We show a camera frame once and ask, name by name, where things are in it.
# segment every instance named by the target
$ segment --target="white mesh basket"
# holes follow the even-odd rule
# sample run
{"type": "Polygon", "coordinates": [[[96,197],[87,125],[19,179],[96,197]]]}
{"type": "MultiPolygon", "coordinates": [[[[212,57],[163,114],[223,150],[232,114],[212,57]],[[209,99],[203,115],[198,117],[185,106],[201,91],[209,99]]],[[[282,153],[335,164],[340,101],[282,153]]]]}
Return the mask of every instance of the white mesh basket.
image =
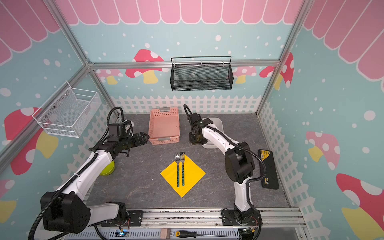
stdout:
{"type": "Polygon", "coordinates": [[[99,109],[101,99],[98,92],[69,86],[42,110],[45,104],[32,116],[46,133],[80,137],[99,109]]]}

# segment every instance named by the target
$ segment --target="pink plastic basket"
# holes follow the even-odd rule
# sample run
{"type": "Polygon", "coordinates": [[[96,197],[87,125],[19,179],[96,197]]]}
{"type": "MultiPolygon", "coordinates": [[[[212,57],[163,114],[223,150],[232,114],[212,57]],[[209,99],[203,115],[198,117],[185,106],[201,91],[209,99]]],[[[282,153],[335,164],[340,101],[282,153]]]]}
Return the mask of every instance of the pink plastic basket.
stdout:
{"type": "Polygon", "coordinates": [[[179,109],[177,107],[152,109],[148,132],[152,145],[179,142],[179,109]]]}

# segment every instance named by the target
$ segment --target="yellow label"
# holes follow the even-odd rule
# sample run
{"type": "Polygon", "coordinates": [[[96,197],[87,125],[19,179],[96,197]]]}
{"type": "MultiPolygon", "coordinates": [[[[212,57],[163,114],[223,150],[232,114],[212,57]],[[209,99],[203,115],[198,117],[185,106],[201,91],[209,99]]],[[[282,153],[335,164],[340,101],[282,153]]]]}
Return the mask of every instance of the yellow label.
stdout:
{"type": "Polygon", "coordinates": [[[261,150],[262,161],[269,156],[269,151],[261,150]]]}

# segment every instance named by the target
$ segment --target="black mounting plate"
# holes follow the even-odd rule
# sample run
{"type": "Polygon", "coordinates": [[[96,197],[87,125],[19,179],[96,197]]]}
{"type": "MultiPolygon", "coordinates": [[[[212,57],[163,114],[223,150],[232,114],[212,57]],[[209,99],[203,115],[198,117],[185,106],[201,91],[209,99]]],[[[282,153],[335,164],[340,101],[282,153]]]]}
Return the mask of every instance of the black mounting plate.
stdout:
{"type": "MultiPolygon", "coordinates": [[[[256,213],[254,213],[252,216],[255,219],[258,219],[258,216],[256,213]]],[[[234,209],[223,209],[221,211],[221,217],[222,217],[223,226],[239,226],[240,225],[236,220],[234,209]]],[[[255,226],[255,225],[256,225],[256,221],[252,219],[251,221],[249,221],[247,224],[243,226],[255,226]]]]}
{"type": "MultiPolygon", "coordinates": [[[[143,218],[143,211],[127,211],[129,216],[129,226],[130,227],[139,227],[141,226],[141,221],[142,221],[142,218],[143,218]]],[[[102,223],[101,224],[102,227],[116,227],[115,224],[112,224],[112,223],[102,223]]],[[[128,226],[128,222],[121,225],[121,227],[127,227],[128,226]]]]}

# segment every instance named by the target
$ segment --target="yellow square cloth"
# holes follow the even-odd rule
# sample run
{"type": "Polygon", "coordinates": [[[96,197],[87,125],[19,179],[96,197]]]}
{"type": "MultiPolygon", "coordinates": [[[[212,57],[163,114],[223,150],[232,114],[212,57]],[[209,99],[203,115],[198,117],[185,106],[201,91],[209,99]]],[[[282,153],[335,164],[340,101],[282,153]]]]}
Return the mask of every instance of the yellow square cloth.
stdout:
{"type": "Polygon", "coordinates": [[[182,185],[182,168],[179,163],[180,187],[177,187],[177,163],[173,161],[166,169],[160,173],[169,185],[180,195],[184,195],[193,188],[193,186],[205,175],[205,172],[199,168],[187,155],[184,161],[184,185],[182,185]]]}

